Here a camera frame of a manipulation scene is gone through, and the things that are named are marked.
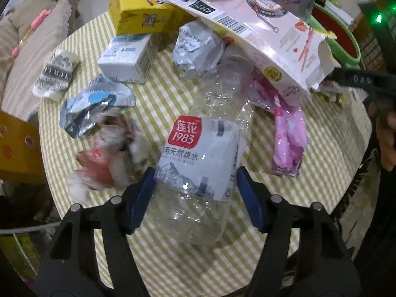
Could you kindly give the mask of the person right hand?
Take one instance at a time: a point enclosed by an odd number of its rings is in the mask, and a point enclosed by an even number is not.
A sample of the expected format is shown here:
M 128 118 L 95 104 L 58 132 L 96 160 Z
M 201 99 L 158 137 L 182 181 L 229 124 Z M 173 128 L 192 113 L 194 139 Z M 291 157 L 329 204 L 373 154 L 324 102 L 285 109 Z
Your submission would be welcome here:
M 391 172 L 395 167 L 395 111 L 391 100 L 376 98 L 369 105 L 369 116 L 376 120 L 382 167 Z

